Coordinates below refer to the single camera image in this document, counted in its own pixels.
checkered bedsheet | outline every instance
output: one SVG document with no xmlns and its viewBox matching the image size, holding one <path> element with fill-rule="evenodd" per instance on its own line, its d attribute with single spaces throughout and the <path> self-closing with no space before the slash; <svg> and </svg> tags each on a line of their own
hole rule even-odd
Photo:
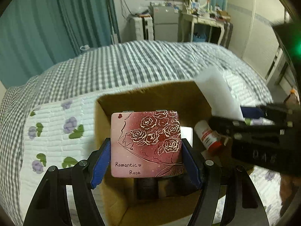
<svg viewBox="0 0 301 226">
<path fill-rule="evenodd" d="M 227 49 L 210 43 L 133 41 L 88 51 L 6 91 L 0 107 L 0 204 L 19 226 L 23 129 L 37 105 L 120 86 L 192 79 L 215 66 L 241 105 L 271 102 L 264 81 Z"/>
</svg>

metal bolt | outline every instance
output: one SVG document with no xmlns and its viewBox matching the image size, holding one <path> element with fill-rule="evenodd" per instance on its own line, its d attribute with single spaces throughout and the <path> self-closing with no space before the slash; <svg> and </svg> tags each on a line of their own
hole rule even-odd
<svg viewBox="0 0 301 226">
<path fill-rule="evenodd" d="M 48 171 L 53 172 L 55 170 L 55 166 L 51 166 L 48 168 Z"/>
<path fill-rule="evenodd" d="M 239 122 L 238 121 L 233 121 L 232 122 L 234 126 L 238 127 L 239 126 Z"/>
<path fill-rule="evenodd" d="M 80 165 L 81 167 L 84 167 L 84 166 L 87 165 L 87 164 L 88 164 L 87 160 L 81 160 L 81 161 L 79 162 L 79 165 Z"/>
<path fill-rule="evenodd" d="M 240 133 L 234 134 L 233 137 L 237 140 L 241 140 L 243 138 L 243 136 Z"/>
<path fill-rule="evenodd" d="M 205 161 L 205 164 L 206 164 L 207 166 L 212 166 L 212 165 L 214 164 L 214 162 L 211 161 L 211 160 L 207 160 L 207 161 Z"/>
<path fill-rule="evenodd" d="M 237 169 L 237 171 L 239 171 L 239 172 L 244 171 L 244 168 L 243 168 L 242 166 L 237 166 L 236 169 Z"/>
</svg>

black cord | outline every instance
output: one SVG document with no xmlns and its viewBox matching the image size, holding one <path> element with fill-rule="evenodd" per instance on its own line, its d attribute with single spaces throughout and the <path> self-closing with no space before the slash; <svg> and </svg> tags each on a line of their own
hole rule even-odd
<svg viewBox="0 0 301 226">
<path fill-rule="evenodd" d="M 125 1 L 125 0 L 123 0 L 123 1 L 120 0 L 120 5 L 121 5 L 121 15 L 122 15 L 122 17 L 123 17 L 125 20 L 128 20 L 127 17 L 123 14 L 123 13 L 125 12 L 123 2 L 125 3 L 125 5 L 126 5 L 128 11 L 130 12 L 130 14 L 131 14 L 132 16 L 133 16 L 133 14 L 131 13 L 131 11 L 130 11 L 130 9 L 129 9 L 127 3 L 126 3 L 126 1 Z"/>
</svg>

cardboard box on table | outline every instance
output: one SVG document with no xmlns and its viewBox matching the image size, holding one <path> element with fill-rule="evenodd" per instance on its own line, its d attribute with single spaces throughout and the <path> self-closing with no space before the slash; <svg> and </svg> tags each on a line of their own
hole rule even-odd
<svg viewBox="0 0 301 226">
<path fill-rule="evenodd" d="M 181 126 L 194 127 L 199 120 L 211 117 L 211 108 L 197 85 L 192 81 L 163 83 L 128 92 L 103 95 L 96 102 L 95 138 L 98 147 L 110 137 L 110 118 L 115 112 L 174 110 Z M 230 146 L 221 155 L 224 166 L 232 166 Z M 193 148 L 205 150 L 198 138 Z M 114 178 L 108 170 L 100 184 L 106 219 L 110 226 L 154 226 L 178 220 L 193 213 L 201 191 L 187 196 L 167 197 L 153 201 L 136 199 L 133 178 Z"/>
</svg>

compact case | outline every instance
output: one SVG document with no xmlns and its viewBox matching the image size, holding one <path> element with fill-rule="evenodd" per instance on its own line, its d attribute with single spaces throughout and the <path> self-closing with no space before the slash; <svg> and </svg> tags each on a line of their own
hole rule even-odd
<svg viewBox="0 0 301 226">
<path fill-rule="evenodd" d="M 176 111 L 122 112 L 111 116 L 113 177 L 159 177 L 183 172 Z"/>
</svg>

